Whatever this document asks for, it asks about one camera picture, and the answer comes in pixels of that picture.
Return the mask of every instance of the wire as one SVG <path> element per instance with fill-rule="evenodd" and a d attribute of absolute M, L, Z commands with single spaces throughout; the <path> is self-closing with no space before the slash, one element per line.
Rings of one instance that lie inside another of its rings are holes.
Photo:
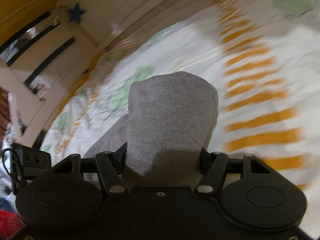
<path fill-rule="evenodd" d="M 7 149 L 4 149 L 4 150 L 2 151 L 2 164 L 3 164 L 3 167 L 4 167 L 5 171 L 7 172 L 7 174 L 10 176 L 10 178 L 18 185 L 21 180 L 19 180 L 18 177 L 16 177 L 16 176 L 14 176 L 13 174 L 11 174 L 11 173 L 8 171 L 8 169 L 7 169 L 7 167 L 5 166 L 5 164 L 4 164 L 4 153 L 7 152 L 7 151 L 11 152 L 11 153 L 13 154 L 14 158 L 16 159 L 16 160 L 13 160 L 12 162 L 13 162 L 15 165 L 17 165 L 17 167 L 18 167 L 18 169 L 19 169 L 19 171 L 20 171 L 20 174 L 21 174 L 21 179 L 24 178 L 23 167 L 22 167 L 22 165 L 21 165 L 21 163 L 20 163 L 19 155 L 17 154 L 17 152 L 16 152 L 15 150 L 12 150 L 12 149 L 10 149 L 10 148 L 7 148 Z"/>

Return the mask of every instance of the mattress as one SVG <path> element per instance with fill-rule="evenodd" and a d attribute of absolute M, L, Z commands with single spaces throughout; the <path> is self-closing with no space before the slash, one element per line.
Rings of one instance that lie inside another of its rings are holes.
<path fill-rule="evenodd" d="M 211 7 L 156 33 L 130 55 L 133 44 L 124 41 L 99 58 L 41 150 L 53 164 L 71 153 L 83 156 L 128 112 L 133 82 L 186 71 L 219 94 L 207 150 L 255 154 L 305 190 L 301 227 L 319 237 L 319 1 L 211 0 Z"/>

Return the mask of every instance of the red fabric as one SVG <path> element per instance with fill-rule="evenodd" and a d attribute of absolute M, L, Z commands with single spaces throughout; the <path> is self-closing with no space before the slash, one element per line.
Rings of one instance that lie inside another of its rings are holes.
<path fill-rule="evenodd" d="M 0 237 L 9 239 L 21 228 L 23 228 L 23 224 L 18 214 L 0 210 Z"/>

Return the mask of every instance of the blue star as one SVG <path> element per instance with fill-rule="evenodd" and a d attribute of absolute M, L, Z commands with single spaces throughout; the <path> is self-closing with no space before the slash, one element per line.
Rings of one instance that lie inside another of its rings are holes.
<path fill-rule="evenodd" d="M 69 22 L 76 20 L 78 23 L 81 22 L 80 16 L 83 15 L 86 11 L 80 9 L 80 5 L 77 2 L 76 6 L 73 9 L 68 9 L 70 15 Z"/>

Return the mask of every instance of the wooden floor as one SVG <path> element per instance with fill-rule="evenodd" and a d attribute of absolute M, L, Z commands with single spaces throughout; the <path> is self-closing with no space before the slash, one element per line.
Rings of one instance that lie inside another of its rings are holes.
<path fill-rule="evenodd" d="M 4 133 L 7 128 L 7 124 L 10 122 L 9 104 L 8 104 L 8 93 L 0 88 L 0 144 Z"/>

